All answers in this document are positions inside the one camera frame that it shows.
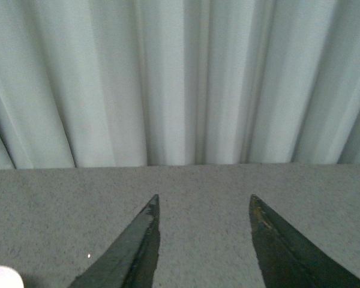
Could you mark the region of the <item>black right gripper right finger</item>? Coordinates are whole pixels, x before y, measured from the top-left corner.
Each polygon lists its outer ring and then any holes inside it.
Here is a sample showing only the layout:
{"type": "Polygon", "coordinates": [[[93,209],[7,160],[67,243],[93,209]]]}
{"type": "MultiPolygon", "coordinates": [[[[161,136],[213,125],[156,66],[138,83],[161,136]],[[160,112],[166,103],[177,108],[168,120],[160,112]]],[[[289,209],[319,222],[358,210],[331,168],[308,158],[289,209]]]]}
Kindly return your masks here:
{"type": "Polygon", "coordinates": [[[360,287],[360,278],[326,255],[252,194],[251,235],[266,287],[360,287]]]}

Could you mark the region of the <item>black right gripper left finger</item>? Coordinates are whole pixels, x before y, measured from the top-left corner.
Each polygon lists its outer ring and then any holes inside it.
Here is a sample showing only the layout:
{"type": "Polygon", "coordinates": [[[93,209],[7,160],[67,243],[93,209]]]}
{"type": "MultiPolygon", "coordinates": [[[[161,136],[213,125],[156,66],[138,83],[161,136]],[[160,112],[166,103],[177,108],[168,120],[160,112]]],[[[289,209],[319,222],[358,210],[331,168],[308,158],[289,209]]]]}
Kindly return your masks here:
{"type": "Polygon", "coordinates": [[[159,225],[160,198],[156,194],[70,287],[152,287],[159,256],[159,225]]]}

